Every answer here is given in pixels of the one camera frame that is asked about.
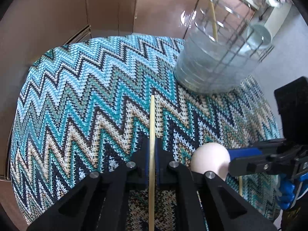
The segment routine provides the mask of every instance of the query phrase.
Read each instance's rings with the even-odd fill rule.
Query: chevron fabric
[[[95,38],[46,52],[20,92],[11,140],[11,179],[31,223],[91,171],[129,161],[149,135],[150,96],[156,136],[189,165],[207,142],[228,148],[279,137],[269,104],[252,77],[230,93],[198,96],[177,84],[172,68],[181,39],[147,35]],[[238,191],[237,178],[227,182]],[[243,177],[243,197],[273,219],[277,177]],[[147,191],[131,192],[127,230],[147,223]],[[175,229],[174,192],[157,192],[158,230]]]

